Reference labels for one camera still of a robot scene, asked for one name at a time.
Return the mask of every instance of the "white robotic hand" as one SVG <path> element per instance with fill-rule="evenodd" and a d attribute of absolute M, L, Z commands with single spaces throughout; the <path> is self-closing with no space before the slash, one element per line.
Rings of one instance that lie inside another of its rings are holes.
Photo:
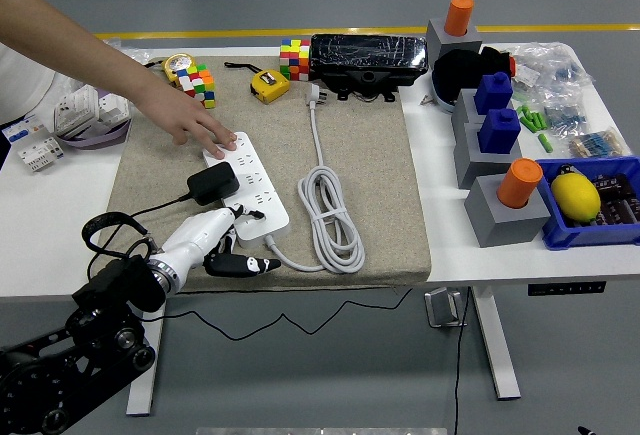
<path fill-rule="evenodd" d="M 220 208 L 187 218 L 162 245 L 162 252 L 149 257 L 148 266 L 168 295 L 182 290 L 189 270 L 207 260 L 207 273 L 216 276 L 248 277 L 273 270 L 279 260 L 212 253 L 239 217 L 264 218 L 264 214 L 242 205 Z"/>

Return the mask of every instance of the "white table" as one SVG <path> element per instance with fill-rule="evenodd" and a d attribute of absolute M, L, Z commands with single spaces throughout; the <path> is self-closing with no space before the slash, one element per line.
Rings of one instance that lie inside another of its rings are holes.
<path fill-rule="evenodd" d="M 508 47 L 491 46 L 499 50 Z M 542 233 L 528 243 L 480 248 L 464 208 L 469 191 L 458 189 L 451 114 L 434 104 L 420 105 L 424 95 L 431 93 L 429 79 L 430 73 L 413 86 L 400 88 L 431 252 L 429 283 L 473 287 L 498 398 L 519 398 L 491 285 L 637 278 L 640 249 L 610 245 L 550 251 L 542 242 Z M 593 85 L 584 89 L 584 105 L 591 131 L 617 129 Z M 518 138 L 524 157 L 558 157 L 546 153 L 532 135 L 522 130 Z"/>
<path fill-rule="evenodd" d="M 500 49 L 504 44 L 492 46 Z M 151 54 L 166 57 L 178 51 L 152 50 Z M 188 52 L 195 57 L 277 56 L 279 49 Z M 617 245 L 551 252 L 540 235 L 529 243 L 480 248 L 463 206 L 468 191 L 457 188 L 451 115 L 435 105 L 420 105 L 429 90 L 429 76 L 400 89 L 431 251 L 429 286 L 474 287 L 498 397 L 517 398 L 520 392 L 491 285 L 637 278 L 640 250 Z M 585 105 L 593 131 L 615 127 L 595 88 L 586 89 Z M 521 136 L 520 144 L 524 156 L 549 158 L 535 137 Z M 63 160 L 36 174 L 15 153 L 9 154 L 0 171 L 0 255 L 5 267 L 13 268 L 0 275 L 0 297 L 68 297 L 86 282 L 93 253 L 85 247 L 80 230 L 106 210 L 123 148 L 68 149 Z M 152 344 L 152 339 L 159 342 L 159 329 L 155 330 L 147 333 Z M 151 381 L 143 385 L 152 383 L 153 374 L 149 377 Z"/>

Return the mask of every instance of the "gray floor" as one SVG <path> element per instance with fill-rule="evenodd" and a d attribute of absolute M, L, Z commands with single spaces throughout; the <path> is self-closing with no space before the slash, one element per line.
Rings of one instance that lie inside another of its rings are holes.
<path fill-rule="evenodd" d="M 96 33 L 173 30 L 426 26 L 449 0 L 49 0 Z M 482 26 L 639 23 L 637 0 L 475 0 Z M 625 136 L 640 153 L 635 31 L 487 33 L 487 42 L 571 45 Z M 274 45 L 279 38 L 139 41 L 138 46 Z M 347 299 L 393 305 L 398 290 L 181 296 L 170 313 L 198 310 L 232 335 L 281 312 L 308 328 Z M 637 433 L 640 282 L 601 295 L 527 297 L 496 289 L 522 399 L 498 402 L 477 319 L 461 359 L 459 433 Z M 4 301 L 0 343 L 61 326 L 70 302 Z M 203 426 L 446 427 L 453 433 L 455 330 L 428 327 L 422 292 L 396 311 L 347 307 L 313 337 L 280 323 L 230 342 L 193 317 L 166 323 L 153 414 L 126 418 L 126 392 L 68 433 L 193 434 Z"/>

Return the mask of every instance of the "blue plastic crate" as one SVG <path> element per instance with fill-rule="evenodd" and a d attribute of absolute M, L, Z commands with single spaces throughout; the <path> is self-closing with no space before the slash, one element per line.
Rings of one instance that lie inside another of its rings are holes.
<path fill-rule="evenodd" d="M 551 213 L 551 218 L 542 227 L 542 240 L 549 250 L 566 250 L 571 247 L 592 245 L 640 245 L 640 223 L 568 227 L 551 193 L 551 182 L 557 176 L 558 169 L 562 165 L 571 164 L 590 180 L 598 175 L 623 173 L 629 179 L 636 194 L 640 196 L 640 158 L 565 158 L 537 160 L 537 162 L 544 173 L 538 188 Z"/>

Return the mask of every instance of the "tape measure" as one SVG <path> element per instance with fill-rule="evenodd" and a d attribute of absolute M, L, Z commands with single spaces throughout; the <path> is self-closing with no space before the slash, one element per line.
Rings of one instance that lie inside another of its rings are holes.
<path fill-rule="evenodd" d="M 249 63 L 224 62 L 227 68 L 248 68 L 255 73 L 251 80 L 251 93 L 262 103 L 268 104 L 289 90 L 289 80 L 276 70 L 261 70 Z"/>
<path fill-rule="evenodd" d="M 178 76 L 176 73 L 178 70 L 186 70 L 195 64 L 196 60 L 191 55 L 187 55 L 186 53 L 176 53 L 164 61 L 162 68 L 164 69 L 164 73 L 167 75 L 169 81 L 177 86 Z"/>

